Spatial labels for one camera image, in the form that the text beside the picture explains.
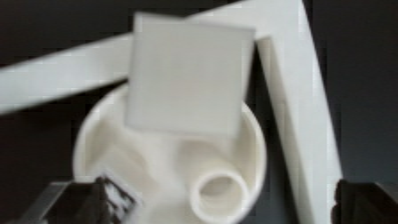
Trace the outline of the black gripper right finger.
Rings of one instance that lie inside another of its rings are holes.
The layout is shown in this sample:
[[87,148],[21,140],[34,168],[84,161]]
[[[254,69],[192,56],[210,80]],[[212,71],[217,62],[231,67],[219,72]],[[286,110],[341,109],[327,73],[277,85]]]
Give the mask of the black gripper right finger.
[[398,183],[341,180],[334,200],[332,224],[398,224]]

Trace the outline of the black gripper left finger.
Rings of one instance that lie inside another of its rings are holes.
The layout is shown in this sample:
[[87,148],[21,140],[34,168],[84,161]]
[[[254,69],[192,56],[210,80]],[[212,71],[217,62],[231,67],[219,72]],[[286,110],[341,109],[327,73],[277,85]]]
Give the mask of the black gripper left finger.
[[20,217],[20,224],[119,224],[105,180],[52,182]]

